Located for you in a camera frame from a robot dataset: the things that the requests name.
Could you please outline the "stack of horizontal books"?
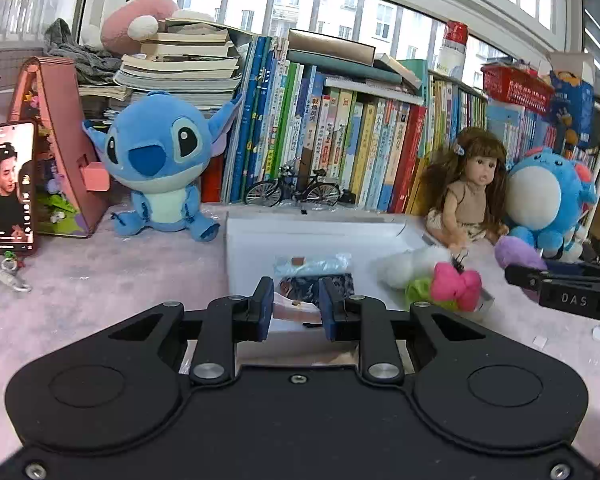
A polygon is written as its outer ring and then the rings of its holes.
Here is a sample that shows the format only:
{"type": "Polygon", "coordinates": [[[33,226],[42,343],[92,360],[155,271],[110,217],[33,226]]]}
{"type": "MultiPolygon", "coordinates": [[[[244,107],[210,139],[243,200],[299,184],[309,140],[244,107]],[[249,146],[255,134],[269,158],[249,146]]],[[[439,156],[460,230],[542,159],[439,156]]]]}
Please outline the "stack of horizontal books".
{"type": "Polygon", "coordinates": [[[109,125],[149,92],[165,91],[209,117],[238,93],[252,40],[250,32],[178,10],[140,52],[119,55],[112,84],[80,88],[84,115],[109,125]]]}

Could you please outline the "pink folded cloth item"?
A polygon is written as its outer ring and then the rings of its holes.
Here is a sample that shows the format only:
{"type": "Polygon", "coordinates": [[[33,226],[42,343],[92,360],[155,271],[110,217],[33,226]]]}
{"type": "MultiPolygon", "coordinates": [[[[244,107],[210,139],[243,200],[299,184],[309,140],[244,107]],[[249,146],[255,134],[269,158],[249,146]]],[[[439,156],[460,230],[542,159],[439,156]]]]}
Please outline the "pink folded cloth item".
{"type": "Polygon", "coordinates": [[[279,292],[274,294],[273,318],[302,324],[320,325],[322,322],[321,311],[315,304],[292,300],[279,292]]]}

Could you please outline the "red plastic basket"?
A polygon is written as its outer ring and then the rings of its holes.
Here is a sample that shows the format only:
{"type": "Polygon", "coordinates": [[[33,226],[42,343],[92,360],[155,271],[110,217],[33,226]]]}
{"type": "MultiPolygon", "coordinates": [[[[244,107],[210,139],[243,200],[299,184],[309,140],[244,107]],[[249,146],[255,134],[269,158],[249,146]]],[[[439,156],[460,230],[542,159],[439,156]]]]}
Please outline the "red plastic basket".
{"type": "Polygon", "coordinates": [[[492,100],[516,104],[546,115],[555,90],[543,79],[525,70],[503,63],[491,63],[481,67],[483,90],[492,100]]]}

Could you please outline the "shallow grey cardboard tray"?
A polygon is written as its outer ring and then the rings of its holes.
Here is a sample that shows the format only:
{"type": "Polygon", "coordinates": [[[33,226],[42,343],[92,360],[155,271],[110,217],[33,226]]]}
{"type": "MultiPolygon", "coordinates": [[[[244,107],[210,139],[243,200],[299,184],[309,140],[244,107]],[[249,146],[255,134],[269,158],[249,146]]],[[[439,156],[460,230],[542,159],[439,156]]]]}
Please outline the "shallow grey cardboard tray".
{"type": "Polygon", "coordinates": [[[362,214],[353,210],[298,211],[233,207],[226,218],[228,291],[246,296],[260,278],[278,283],[291,261],[347,257],[353,290],[387,308],[405,306],[404,293],[380,280],[385,258],[434,246],[436,241],[411,217],[362,214]]]}

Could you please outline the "smartphone with video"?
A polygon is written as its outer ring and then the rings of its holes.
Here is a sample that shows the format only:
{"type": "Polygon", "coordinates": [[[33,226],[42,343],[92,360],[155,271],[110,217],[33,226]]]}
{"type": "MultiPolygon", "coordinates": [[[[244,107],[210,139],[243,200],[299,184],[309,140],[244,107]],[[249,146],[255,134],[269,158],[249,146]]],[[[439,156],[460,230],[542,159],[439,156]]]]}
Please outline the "smartphone with video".
{"type": "Polygon", "coordinates": [[[0,254],[35,251],[35,141],[31,119],[0,124],[0,254]]]}

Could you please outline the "purple plush heart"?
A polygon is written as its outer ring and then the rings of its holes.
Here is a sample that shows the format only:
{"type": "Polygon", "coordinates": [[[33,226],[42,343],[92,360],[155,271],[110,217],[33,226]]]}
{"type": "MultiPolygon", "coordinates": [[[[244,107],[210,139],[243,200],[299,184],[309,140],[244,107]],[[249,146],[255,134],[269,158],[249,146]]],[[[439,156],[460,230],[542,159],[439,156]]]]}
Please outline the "purple plush heart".
{"type": "Polygon", "coordinates": [[[525,266],[535,270],[546,270],[545,260],[524,240],[514,236],[502,236],[494,246],[496,262],[501,269],[525,266]]]}

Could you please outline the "grey crumpled cloth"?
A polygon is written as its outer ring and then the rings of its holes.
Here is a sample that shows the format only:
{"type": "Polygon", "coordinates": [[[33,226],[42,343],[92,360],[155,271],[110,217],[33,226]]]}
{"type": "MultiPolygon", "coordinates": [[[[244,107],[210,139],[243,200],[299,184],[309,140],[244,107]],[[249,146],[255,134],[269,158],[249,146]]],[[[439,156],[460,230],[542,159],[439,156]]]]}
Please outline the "grey crumpled cloth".
{"type": "Polygon", "coordinates": [[[79,84],[112,84],[114,74],[121,66],[120,58],[106,50],[80,46],[62,18],[53,21],[46,28],[43,52],[46,56],[71,60],[79,84]]]}

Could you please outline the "blue Stitch plush toy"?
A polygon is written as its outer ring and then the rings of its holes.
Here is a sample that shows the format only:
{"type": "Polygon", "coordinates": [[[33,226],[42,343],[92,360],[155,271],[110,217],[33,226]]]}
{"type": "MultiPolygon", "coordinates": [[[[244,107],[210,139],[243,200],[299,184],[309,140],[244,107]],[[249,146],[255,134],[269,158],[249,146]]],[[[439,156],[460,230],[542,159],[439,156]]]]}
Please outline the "blue Stitch plush toy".
{"type": "Polygon", "coordinates": [[[233,123],[240,99],[226,102],[207,118],[184,100],[151,91],[118,114],[106,132],[84,120],[108,174],[131,191],[133,209],[111,216],[119,236],[151,228],[186,230],[198,242],[211,242],[220,224],[200,211],[195,181],[209,166],[213,145],[233,123]]]}

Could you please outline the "dark blue patterned pouch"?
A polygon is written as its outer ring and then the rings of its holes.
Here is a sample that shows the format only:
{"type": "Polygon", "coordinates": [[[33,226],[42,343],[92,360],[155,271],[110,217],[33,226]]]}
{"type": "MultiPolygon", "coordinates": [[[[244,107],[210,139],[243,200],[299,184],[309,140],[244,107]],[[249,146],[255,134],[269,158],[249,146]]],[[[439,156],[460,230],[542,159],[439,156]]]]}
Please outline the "dark blue patterned pouch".
{"type": "Polygon", "coordinates": [[[282,278],[278,285],[279,292],[290,300],[308,302],[315,307],[320,305],[320,281],[331,281],[343,298],[354,294],[353,278],[350,273],[287,276],[282,278]]]}

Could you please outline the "row of upright books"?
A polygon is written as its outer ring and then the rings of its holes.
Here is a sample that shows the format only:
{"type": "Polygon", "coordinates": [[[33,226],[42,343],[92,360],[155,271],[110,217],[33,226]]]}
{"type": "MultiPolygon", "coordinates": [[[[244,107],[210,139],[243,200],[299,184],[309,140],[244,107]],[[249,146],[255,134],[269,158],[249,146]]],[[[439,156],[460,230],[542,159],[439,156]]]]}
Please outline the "row of upright books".
{"type": "Polygon", "coordinates": [[[556,143],[557,122],[438,73],[423,58],[399,60],[365,44],[292,30],[251,41],[220,168],[219,200],[243,203],[250,185],[291,166],[305,185],[324,169],[338,203],[411,210],[419,174],[468,127],[487,128],[513,165],[556,143]]]}

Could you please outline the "blue cardboard box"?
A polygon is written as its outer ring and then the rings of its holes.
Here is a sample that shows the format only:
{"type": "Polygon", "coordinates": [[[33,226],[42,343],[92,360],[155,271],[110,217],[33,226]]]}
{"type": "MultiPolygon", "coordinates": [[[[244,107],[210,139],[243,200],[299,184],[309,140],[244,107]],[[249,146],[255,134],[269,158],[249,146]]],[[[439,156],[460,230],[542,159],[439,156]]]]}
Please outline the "blue cardboard box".
{"type": "Polygon", "coordinates": [[[554,89],[552,114],[565,144],[586,150],[590,145],[594,113],[592,84],[568,70],[552,70],[550,84],[554,89]]]}

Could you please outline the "brown haired baby doll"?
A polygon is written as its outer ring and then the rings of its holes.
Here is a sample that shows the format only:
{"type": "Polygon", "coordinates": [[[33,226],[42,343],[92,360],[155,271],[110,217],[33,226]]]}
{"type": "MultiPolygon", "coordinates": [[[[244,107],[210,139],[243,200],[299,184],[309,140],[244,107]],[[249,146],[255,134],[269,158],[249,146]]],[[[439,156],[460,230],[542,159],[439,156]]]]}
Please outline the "brown haired baby doll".
{"type": "Polygon", "coordinates": [[[452,254],[482,238],[496,244],[509,233],[505,163],[505,146],[494,134],[468,127],[422,175],[426,230],[452,254]]]}

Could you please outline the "miniature black bicycle model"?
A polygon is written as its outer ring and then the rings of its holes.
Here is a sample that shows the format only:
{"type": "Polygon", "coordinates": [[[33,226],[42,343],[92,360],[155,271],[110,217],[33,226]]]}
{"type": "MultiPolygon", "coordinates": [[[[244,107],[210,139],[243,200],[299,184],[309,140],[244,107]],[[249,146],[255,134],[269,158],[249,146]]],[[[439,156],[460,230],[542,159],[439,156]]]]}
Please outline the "miniature black bicycle model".
{"type": "Polygon", "coordinates": [[[335,206],[340,200],[341,191],[337,183],[327,180],[324,169],[313,170],[309,181],[300,184],[300,177],[291,169],[283,166],[275,179],[261,180],[247,188],[244,196],[246,205],[274,207],[284,200],[298,204],[317,204],[335,206]]]}

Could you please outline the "white fluffy plush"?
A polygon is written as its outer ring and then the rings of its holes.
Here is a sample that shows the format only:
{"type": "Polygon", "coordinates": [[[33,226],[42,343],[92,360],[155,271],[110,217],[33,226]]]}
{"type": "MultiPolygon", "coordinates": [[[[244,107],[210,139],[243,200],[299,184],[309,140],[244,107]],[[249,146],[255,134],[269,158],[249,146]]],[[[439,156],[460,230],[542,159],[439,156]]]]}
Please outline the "white fluffy plush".
{"type": "Polygon", "coordinates": [[[382,258],[377,265],[377,274],[381,283],[393,289],[406,289],[412,281],[431,278],[440,262],[452,262],[449,249],[427,246],[382,258]]]}

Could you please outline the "light blue plastic packet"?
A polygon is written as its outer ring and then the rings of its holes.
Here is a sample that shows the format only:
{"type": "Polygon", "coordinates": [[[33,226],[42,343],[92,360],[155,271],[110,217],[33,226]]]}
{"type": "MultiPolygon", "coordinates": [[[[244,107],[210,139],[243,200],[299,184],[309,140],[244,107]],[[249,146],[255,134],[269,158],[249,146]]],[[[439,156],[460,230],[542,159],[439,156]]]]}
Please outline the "light blue plastic packet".
{"type": "Polygon", "coordinates": [[[340,252],[327,256],[279,257],[273,266],[274,278],[349,273],[352,255],[340,252]]]}

